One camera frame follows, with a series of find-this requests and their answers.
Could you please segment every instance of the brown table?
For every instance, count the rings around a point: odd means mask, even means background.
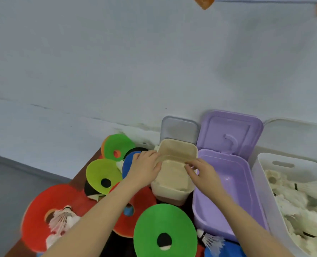
[[[77,190],[83,190],[84,185],[86,182],[86,168],[88,164],[90,164],[93,160],[98,159],[98,157],[101,155],[101,151],[98,150],[93,157],[84,165],[84,167],[79,171],[78,174],[69,182],[71,186],[76,188]],[[28,249],[24,245],[24,243],[19,240],[8,253],[5,255],[5,257],[35,257],[36,253]]]

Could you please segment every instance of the blue disc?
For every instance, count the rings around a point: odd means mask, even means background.
[[[141,151],[133,151],[129,155],[126,156],[124,163],[123,163],[123,168],[122,168],[122,177],[125,179],[126,175],[129,173],[131,164],[132,164],[132,158],[134,157],[134,154],[136,153],[141,153]]]

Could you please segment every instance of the purple lid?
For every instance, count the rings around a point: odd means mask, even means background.
[[[197,147],[248,160],[262,131],[263,123],[255,116],[212,111],[203,118]]]

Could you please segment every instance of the hand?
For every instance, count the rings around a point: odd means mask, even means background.
[[[160,154],[154,150],[142,151],[132,158],[132,165],[126,180],[138,190],[149,185],[161,170],[162,162],[156,163]]]
[[[214,168],[203,159],[185,162],[185,169],[197,188],[212,201],[226,195],[219,175]]]

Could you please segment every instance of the forearm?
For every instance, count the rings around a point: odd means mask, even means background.
[[[86,213],[43,257],[98,257],[137,188],[124,179]]]
[[[232,228],[247,257],[293,257],[290,251],[225,194],[211,198]]]

